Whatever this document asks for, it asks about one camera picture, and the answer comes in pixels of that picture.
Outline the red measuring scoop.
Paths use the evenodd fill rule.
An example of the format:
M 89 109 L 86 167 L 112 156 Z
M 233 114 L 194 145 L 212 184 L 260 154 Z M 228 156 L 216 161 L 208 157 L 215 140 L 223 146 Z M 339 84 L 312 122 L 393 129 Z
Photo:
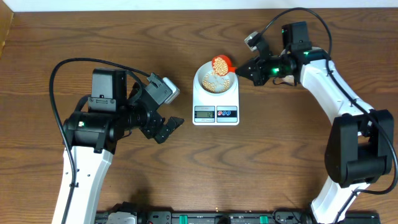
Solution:
M 226 55 L 215 56 L 211 64 L 213 71 L 221 77 L 226 76 L 229 72 L 234 73 L 236 71 L 236 67 L 232 65 L 231 59 Z

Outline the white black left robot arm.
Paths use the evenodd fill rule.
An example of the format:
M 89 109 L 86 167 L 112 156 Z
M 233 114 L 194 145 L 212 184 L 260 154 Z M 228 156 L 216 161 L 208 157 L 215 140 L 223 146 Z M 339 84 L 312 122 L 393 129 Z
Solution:
M 65 120 L 63 175 L 53 223 L 94 223 L 101 187 L 116 152 L 117 142 L 139 129 L 147 139 L 165 142 L 184 120 L 163 118 L 158 108 L 171 103 L 180 90 L 152 73 L 148 84 L 139 78 L 130 93 L 129 70 L 96 68 L 91 94 L 78 102 Z

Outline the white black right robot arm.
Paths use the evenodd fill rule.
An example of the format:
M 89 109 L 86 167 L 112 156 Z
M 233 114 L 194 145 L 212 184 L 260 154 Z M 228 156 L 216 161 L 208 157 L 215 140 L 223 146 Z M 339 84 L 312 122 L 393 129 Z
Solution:
M 325 151 L 328 178 L 310 204 L 302 223 L 340 223 L 360 193 L 381 176 L 397 170 L 392 145 L 394 118 L 388 110 L 375 110 L 342 79 L 328 52 L 314 47 L 306 22 L 282 26 L 284 49 L 274 55 L 261 33 L 244 40 L 258 55 L 236 69 L 256 86 L 291 76 L 317 100 L 331 122 Z

